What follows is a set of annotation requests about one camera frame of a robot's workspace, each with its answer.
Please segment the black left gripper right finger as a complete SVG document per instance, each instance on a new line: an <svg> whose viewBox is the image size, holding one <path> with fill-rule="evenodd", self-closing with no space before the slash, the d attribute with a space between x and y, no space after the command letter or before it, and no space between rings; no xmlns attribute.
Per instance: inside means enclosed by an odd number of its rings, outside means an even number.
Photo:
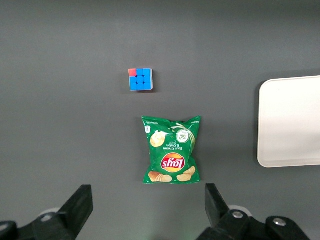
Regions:
<svg viewBox="0 0 320 240"><path fill-rule="evenodd" d="M240 207L231 209L216 185L205 185L205 210L211 227L199 240L308 240L305 232L291 219L270 216L265 223Z"/></svg>

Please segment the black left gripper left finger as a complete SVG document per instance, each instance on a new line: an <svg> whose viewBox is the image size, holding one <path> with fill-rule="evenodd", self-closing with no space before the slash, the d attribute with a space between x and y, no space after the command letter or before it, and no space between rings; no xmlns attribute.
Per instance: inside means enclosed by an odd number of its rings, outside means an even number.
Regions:
<svg viewBox="0 0 320 240"><path fill-rule="evenodd" d="M48 209L19 228L15 221L0 222L2 240L75 240L93 212L91 185L82 185L59 209Z"/></svg>

